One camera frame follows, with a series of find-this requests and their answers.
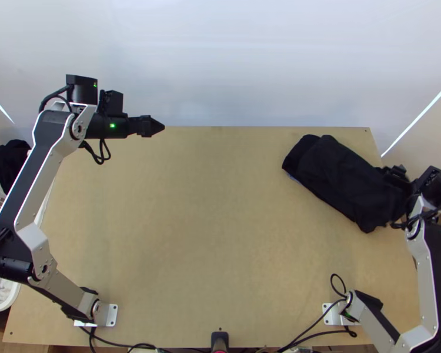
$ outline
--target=black cable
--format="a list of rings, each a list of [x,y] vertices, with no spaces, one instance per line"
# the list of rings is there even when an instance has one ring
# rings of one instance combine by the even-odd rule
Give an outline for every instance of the black cable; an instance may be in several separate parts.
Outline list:
[[[99,140],[99,153],[100,153],[100,155],[97,155],[93,151],[93,148],[90,146],[90,144],[86,141],[82,141],[82,143],[80,144],[80,147],[85,148],[92,155],[93,160],[98,165],[102,165],[105,161],[108,161],[111,159],[111,152],[109,151],[108,145],[106,144],[106,141],[103,138]],[[106,149],[106,154],[107,154],[106,157],[105,157],[105,154],[103,151],[103,147]]]
[[[153,350],[157,349],[156,346],[154,346],[152,344],[149,344],[149,343],[137,343],[135,345],[128,345],[128,344],[120,344],[120,343],[114,343],[114,342],[111,342],[111,341],[107,341],[106,339],[103,339],[103,338],[98,337],[97,335],[95,335],[96,327],[92,327],[90,331],[87,331],[83,327],[80,327],[80,329],[84,333],[89,335],[89,337],[90,337],[90,349],[92,349],[92,347],[93,347],[93,344],[91,343],[91,340],[93,338],[97,339],[100,342],[103,342],[103,343],[106,343],[108,345],[115,346],[115,347],[122,347],[122,348],[144,348],[144,349],[153,349]]]
[[[390,223],[390,227],[393,228],[393,229],[401,229],[403,231],[405,229],[408,229],[408,230],[411,231],[412,230],[412,226],[413,226],[413,224],[415,222],[421,221],[421,220],[424,220],[424,219],[425,220],[429,219],[429,218],[435,216],[439,211],[440,211],[440,208],[430,209],[428,211],[425,211],[425,212],[417,214],[417,215],[415,215],[413,217],[410,217],[405,222],[402,222],[402,223],[391,222]],[[412,240],[412,239],[416,238],[417,234],[418,234],[418,231],[416,231],[415,235],[410,237],[409,240]]]
[[[322,320],[326,314],[328,314],[328,312],[338,303],[346,301],[345,299],[338,299],[336,302],[334,302],[332,305],[330,305],[328,307],[327,310],[325,310],[325,312],[312,324],[310,325],[305,331],[301,332],[296,338],[294,338],[290,343],[288,343],[287,345],[285,345],[282,348],[278,349],[278,353],[282,353],[284,351],[286,351],[287,349],[294,347],[296,345],[296,341],[301,338],[302,336],[304,336],[307,332],[309,332],[312,328],[315,327],[315,325],[317,325],[320,320]]]
[[[343,285],[343,293],[340,293],[340,292],[336,289],[335,285],[333,284],[333,279],[334,279],[335,277],[337,277],[337,278],[340,280],[340,282],[342,283],[342,285]],[[333,289],[333,291],[334,291],[335,293],[337,293],[337,294],[338,294],[340,297],[342,297],[342,298],[346,298],[346,292],[347,292],[347,290],[346,290],[346,285],[345,285],[345,283],[343,282],[343,279],[342,279],[339,275],[337,275],[337,274],[332,274],[332,275],[330,276],[330,284],[332,285],[332,289]]]
[[[74,85],[67,85],[67,86],[62,87],[61,89],[58,89],[57,91],[47,95],[46,97],[44,97],[44,99],[41,101],[41,104],[39,104],[38,112],[39,113],[42,112],[44,110],[44,107],[46,106],[47,102],[49,102],[52,98],[59,98],[59,99],[63,100],[67,104],[67,107],[69,107],[69,110],[72,111],[72,108],[70,108],[69,101],[67,99],[65,99],[64,97],[59,96],[59,94],[64,93],[65,91],[72,88],[73,86]]]
[[[336,331],[323,331],[323,332],[318,332],[317,334],[307,336],[295,342],[290,348],[295,347],[305,341],[308,341],[311,338],[324,336],[324,335],[331,335],[331,334],[349,334],[353,338],[356,338],[358,336],[358,334],[355,331],[351,331],[348,326],[345,326],[345,329],[336,330]]]
[[[93,347],[93,337],[95,336],[96,327],[92,327],[90,330],[90,334],[88,335],[88,345],[90,346],[90,350],[92,353],[96,353]]]

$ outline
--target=black fabric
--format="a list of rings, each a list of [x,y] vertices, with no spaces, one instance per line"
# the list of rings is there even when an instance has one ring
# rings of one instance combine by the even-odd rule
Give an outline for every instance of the black fabric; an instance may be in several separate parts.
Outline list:
[[[282,168],[365,233],[405,213],[411,187],[406,190],[395,181],[405,184],[405,172],[402,178],[401,171],[392,175],[389,168],[374,168],[330,135],[305,135]]]
[[[8,194],[23,167],[30,147],[26,141],[11,140],[0,146],[0,186]]]
[[[4,193],[8,194],[13,186],[29,150],[26,141],[17,139],[0,146],[0,186]]]

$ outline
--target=wooden floor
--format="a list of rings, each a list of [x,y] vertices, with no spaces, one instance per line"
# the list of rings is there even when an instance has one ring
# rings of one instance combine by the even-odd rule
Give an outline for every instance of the wooden floor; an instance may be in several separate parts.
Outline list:
[[[0,353],[89,353],[88,347],[62,347],[44,346],[33,344],[3,343],[3,334],[0,332]],[[322,353],[377,353],[373,345],[335,346],[335,347],[313,347],[314,350]],[[232,353],[238,353],[241,349],[233,349]],[[96,348],[97,353],[125,353],[125,348]],[[172,353],[189,353],[187,349],[170,349]]]

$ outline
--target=tan tabletop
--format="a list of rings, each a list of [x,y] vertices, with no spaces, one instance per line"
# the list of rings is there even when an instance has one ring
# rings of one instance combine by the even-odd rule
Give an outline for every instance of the tan tabletop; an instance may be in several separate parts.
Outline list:
[[[97,166],[64,160],[42,229],[59,269],[119,304],[100,337],[158,347],[279,347],[338,296],[329,277],[384,303],[400,332],[419,322],[416,272],[403,232],[362,233],[290,179],[281,164],[305,134],[331,134],[381,165],[364,128],[167,128],[151,139],[110,140]],[[22,286],[7,342],[87,345],[57,304]],[[311,333],[326,327],[320,323]],[[309,345],[370,343],[323,336]]]

